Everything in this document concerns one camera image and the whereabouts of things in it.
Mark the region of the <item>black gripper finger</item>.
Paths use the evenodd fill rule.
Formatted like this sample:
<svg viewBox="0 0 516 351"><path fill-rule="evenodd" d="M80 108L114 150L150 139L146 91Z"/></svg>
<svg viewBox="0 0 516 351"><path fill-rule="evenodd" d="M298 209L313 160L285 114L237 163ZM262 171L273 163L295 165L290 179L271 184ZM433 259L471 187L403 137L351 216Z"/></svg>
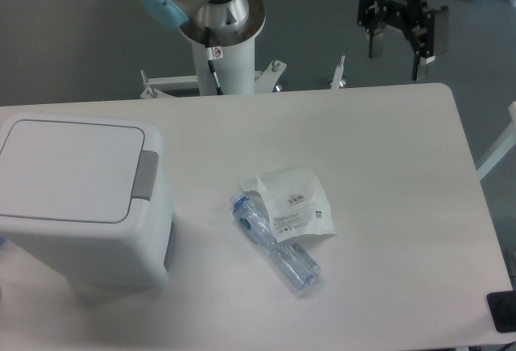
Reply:
<svg viewBox="0 0 516 351"><path fill-rule="evenodd" d="M369 58L379 57L383 53L386 15L386 0L359 0L356 20L368 36Z"/></svg>
<svg viewBox="0 0 516 351"><path fill-rule="evenodd" d="M412 79L422 80L428 66L435 58L447 51L449 32L449 8L438 9L424 5L418 10L415 21L408 25L406 38L414 53Z"/></svg>

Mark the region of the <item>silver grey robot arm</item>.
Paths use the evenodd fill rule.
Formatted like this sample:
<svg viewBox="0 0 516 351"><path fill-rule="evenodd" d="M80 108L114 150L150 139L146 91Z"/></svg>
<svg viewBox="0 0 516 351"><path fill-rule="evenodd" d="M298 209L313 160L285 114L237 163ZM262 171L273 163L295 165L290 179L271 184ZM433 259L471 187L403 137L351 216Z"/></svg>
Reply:
<svg viewBox="0 0 516 351"><path fill-rule="evenodd" d="M262 0L140 0L166 27L178 28L206 53L222 56L229 48L252 40L265 22ZM433 9L427 0L359 0L356 22L368 35L368 55L383 51L386 27L402 32L414 53L413 80L425 76L427 65L448 45L449 9Z"/></svg>

